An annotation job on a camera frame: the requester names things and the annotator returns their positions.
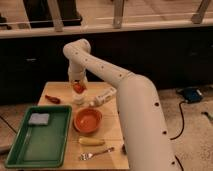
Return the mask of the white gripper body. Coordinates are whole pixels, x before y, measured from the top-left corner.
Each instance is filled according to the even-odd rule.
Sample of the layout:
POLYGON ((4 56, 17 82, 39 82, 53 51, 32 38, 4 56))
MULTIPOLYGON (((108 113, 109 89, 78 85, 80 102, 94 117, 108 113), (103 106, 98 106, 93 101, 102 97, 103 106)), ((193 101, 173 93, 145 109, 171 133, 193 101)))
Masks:
POLYGON ((79 64, 71 62, 68 67, 68 76, 70 82, 86 81, 86 69, 79 64))

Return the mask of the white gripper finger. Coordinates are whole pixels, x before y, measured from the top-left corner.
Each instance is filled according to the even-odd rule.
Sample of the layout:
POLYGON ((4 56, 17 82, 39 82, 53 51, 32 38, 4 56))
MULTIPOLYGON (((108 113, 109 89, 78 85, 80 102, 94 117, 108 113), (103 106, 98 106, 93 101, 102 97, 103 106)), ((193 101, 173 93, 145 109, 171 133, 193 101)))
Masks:
POLYGON ((83 88, 83 90, 86 90, 87 89, 87 86, 86 86, 86 82, 85 80, 81 80, 81 87, 83 88))
POLYGON ((75 80, 69 80, 69 82, 70 82, 71 87, 73 87, 75 84, 75 80))

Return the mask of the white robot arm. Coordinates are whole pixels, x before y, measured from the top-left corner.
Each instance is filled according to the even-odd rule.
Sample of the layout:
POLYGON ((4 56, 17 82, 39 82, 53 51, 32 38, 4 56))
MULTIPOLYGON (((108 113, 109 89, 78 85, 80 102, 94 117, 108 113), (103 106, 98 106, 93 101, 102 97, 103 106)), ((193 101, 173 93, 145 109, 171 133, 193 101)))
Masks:
POLYGON ((116 104, 130 171, 179 171, 165 117, 153 82, 145 76, 99 59, 90 43, 66 44, 69 80, 83 80, 90 71, 117 89, 116 104))

